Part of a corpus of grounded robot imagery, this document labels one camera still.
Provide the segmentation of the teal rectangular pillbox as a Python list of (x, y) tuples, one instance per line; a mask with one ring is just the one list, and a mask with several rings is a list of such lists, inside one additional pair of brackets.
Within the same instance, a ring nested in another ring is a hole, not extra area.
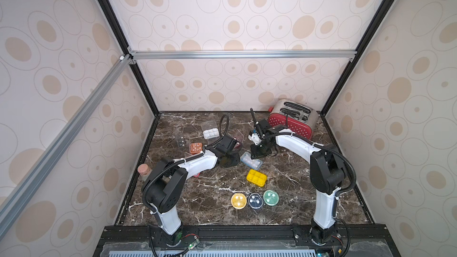
[(245, 165), (250, 167), (253, 170), (258, 171), (263, 162), (260, 159), (253, 159), (251, 158), (251, 153), (245, 152), (240, 156), (240, 161), (243, 162)]

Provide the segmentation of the white pillbox with amber lid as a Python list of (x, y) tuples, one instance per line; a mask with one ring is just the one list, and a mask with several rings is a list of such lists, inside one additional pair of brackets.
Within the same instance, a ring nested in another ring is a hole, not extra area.
[(258, 187), (263, 188), (268, 180), (268, 177), (254, 169), (250, 169), (249, 173), (246, 176), (246, 180)]

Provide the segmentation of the yellow round pillbox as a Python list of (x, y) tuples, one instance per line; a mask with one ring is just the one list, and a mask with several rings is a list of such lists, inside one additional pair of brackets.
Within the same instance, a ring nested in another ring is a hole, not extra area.
[(247, 198), (242, 193), (234, 193), (230, 199), (231, 205), (235, 209), (244, 209), (247, 204)]

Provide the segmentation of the dark blue round pillbox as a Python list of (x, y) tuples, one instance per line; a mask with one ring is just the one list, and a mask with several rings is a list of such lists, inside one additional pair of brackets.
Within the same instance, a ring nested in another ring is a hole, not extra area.
[(261, 209), (264, 204), (263, 198), (259, 193), (250, 194), (247, 201), (252, 209)]

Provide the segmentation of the green round pillbox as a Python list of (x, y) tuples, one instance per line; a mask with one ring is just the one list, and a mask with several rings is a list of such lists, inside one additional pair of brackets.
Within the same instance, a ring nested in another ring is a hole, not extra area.
[(263, 194), (264, 203), (268, 206), (276, 206), (279, 202), (279, 195), (273, 190), (266, 190)]

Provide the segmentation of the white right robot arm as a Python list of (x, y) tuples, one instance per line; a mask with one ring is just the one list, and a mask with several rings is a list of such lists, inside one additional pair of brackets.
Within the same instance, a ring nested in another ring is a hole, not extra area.
[(253, 109), (250, 112), (253, 120), (253, 130), (248, 136), (252, 142), (251, 158), (272, 156), (282, 147), (309, 162), (309, 178), (317, 195), (310, 236), (316, 245), (325, 245), (337, 230), (339, 196), (356, 185), (355, 169), (335, 145), (313, 142), (284, 125), (273, 127), (266, 119), (257, 120)]

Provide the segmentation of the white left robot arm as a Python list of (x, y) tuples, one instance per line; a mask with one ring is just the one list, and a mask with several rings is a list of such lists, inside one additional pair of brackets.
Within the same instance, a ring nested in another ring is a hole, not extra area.
[(178, 217), (176, 205), (186, 181), (216, 166), (230, 168), (240, 163), (236, 146), (242, 142), (227, 133), (229, 115), (223, 115), (219, 125), (224, 121), (226, 128), (216, 141), (187, 158), (161, 158), (142, 186), (142, 203), (152, 211), (158, 227), (170, 237), (175, 238), (182, 234), (182, 222)]

